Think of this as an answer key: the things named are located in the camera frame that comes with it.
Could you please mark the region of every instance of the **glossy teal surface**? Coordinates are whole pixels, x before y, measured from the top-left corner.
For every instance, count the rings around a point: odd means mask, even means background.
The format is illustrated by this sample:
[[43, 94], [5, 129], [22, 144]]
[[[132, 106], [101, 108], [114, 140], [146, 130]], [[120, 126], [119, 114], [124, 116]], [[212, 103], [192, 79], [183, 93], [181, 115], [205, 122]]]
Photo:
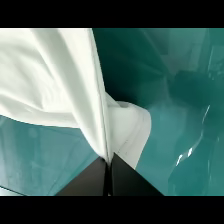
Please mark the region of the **glossy teal surface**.
[[96, 158], [80, 129], [0, 117], [0, 186], [4, 188], [24, 195], [55, 195]]
[[107, 92], [149, 110], [137, 171], [165, 195], [224, 195], [224, 29], [94, 29]]

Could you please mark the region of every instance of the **white fabric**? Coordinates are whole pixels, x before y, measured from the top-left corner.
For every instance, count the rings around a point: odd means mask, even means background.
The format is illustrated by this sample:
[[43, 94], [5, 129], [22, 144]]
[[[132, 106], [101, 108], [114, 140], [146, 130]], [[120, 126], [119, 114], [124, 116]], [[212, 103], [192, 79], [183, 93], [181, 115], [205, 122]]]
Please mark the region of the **white fabric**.
[[1, 115], [80, 128], [107, 162], [116, 152], [136, 167], [150, 115], [105, 93], [91, 29], [0, 29], [0, 78]]

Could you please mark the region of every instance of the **teal surface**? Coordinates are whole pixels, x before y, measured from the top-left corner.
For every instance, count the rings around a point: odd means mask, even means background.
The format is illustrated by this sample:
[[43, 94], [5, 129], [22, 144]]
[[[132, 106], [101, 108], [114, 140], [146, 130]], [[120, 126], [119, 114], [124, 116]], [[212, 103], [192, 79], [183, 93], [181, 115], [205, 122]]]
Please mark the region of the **teal surface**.
[[0, 117], [3, 188], [23, 195], [55, 195], [97, 157], [80, 129], [44, 127]]
[[224, 29], [93, 29], [107, 92], [146, 108], [137, 171], [165, 195], [224, 195]]

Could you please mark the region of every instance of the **crumpled white cloth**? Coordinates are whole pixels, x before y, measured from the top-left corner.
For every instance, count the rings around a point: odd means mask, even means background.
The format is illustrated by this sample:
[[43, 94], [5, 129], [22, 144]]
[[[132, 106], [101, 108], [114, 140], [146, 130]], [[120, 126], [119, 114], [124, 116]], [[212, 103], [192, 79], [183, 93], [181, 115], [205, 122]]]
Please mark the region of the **crumpled white cloth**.
[[1, 115], [80, 128], [108, 163], [116, 152], [136, 167], [150, 134], [150, 114], [106, 94], [91, 29], [1, 28], [0, 78]]

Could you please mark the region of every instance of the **white cloth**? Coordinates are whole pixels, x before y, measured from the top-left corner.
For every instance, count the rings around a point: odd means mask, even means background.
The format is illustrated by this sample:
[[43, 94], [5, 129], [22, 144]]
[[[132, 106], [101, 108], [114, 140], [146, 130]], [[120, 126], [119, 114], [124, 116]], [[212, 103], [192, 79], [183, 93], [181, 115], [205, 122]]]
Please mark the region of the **white cloth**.
[[1, 115], [80, 128], [107, 162], [116, 152], [136, 167], [150, 115], [105, 93], [91, 29], [0, 29], [0, 78]]

